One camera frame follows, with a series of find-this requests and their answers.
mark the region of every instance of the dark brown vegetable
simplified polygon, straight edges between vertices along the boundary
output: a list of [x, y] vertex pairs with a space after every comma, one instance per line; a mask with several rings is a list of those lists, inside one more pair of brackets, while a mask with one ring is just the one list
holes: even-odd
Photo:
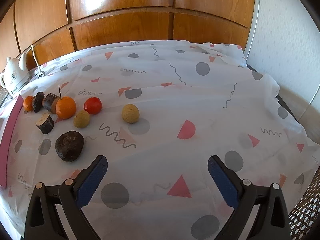
[[45, 113], [38, 119], [38, 121], [36, 122], [36, 126], [43, 134], [48, 134], [54, 127], [54, 121], [52, 120], [49, 113]]
[[59, 136], [56, 140], [55, 148], [58, 156], [65, 162], [76, 160], [84, 145], [81, 133], [69, 131]]
[[49, 112], [56, 114], [56, 104], [59, 99], [59, 96], [50, 93], [44, 98], [43, 107], [47, 109]]
[[39, 112], [42, 107], [42, 100], [44, 99], [44, 93], [38, 92], [35, 97], [33, 97], [32, 108], [35, 113]]

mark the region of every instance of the patterned tablecloth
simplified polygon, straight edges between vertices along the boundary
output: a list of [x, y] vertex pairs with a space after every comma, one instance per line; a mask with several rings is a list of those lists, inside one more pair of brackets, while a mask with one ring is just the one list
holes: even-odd
[[[77, 110], [91, 96], [103, 109], [85, 129], [52, 114], [55, 126], [47, 135], [35, 125], [45, 109], [21, 110], [8, 187], [0, 192], [11, 223], [23, 235], [35, 184], [74, 178], [99, 154], [108, 159], [108, 171], [83, 212], [101, 239], [214, 239], [232, 208], [208, 172], [211, 155], [256, 185], [279, 183], [290, 211], [318, 168], [319, 145], [278, 104], [273, 78], [249, 70], [243, 57], [237, 45], [135, 41], [44, 64], [46, 76], [27, 84], [23, 98], [59, 94], [60, 85]], [[128, 103], [140, 110], [136, 124], [121, 119]], [[70, 130], [82, 133], [84, 149], [64, 163], [54, 144]]]

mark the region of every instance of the kettle spout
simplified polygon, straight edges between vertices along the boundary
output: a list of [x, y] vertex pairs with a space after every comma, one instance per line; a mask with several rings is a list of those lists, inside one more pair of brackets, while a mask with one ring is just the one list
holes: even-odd
[[19, 68], [22, 71], [25, 71], [27, 69], [27, 58], [26, 58], [26, 53], [22, 53], [19, 61]]

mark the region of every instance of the blue gripper pad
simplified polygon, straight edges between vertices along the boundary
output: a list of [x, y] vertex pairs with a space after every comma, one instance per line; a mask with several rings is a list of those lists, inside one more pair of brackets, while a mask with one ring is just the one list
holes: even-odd
[[208, 161], [208, 171], [227, 205], [236, 209], [239, 204], [237, 190], [213, 158]]
[[76, 200], [78, 208], [89, 204], [107, 169], [108, 161], [106, 157], [103, 156], [78, 189]]

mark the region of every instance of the orange fruit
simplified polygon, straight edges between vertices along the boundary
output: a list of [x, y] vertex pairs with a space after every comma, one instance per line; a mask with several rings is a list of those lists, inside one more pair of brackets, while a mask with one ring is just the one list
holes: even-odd
[[33, 110], [32, 107], [32, 100], [33, 100], [33, 96], [27, 96], [24, 100], [23, 100], [23, 107], [26, 111], [30, 112]]
[[56, 112], [61, 119], [68, 119], [76, 113], [76, 102], [71, 97], [63, 97], [58, 100]]

